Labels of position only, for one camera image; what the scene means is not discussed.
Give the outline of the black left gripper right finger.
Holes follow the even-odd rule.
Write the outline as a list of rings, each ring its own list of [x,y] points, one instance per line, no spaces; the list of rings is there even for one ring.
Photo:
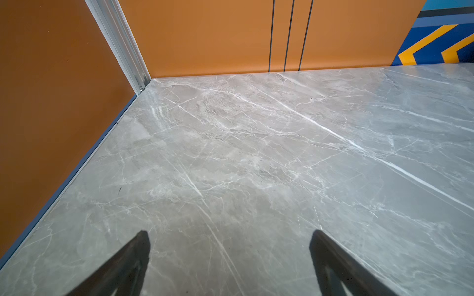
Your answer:
[[[322,230],[316,229],[313,232],[309,250],[323,296],[396,294]]]

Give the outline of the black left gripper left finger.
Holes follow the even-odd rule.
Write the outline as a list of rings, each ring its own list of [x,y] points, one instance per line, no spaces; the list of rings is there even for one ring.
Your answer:
[[[148,232],[139,231],[68,295],[139,296],[144,284],[150,250]]]

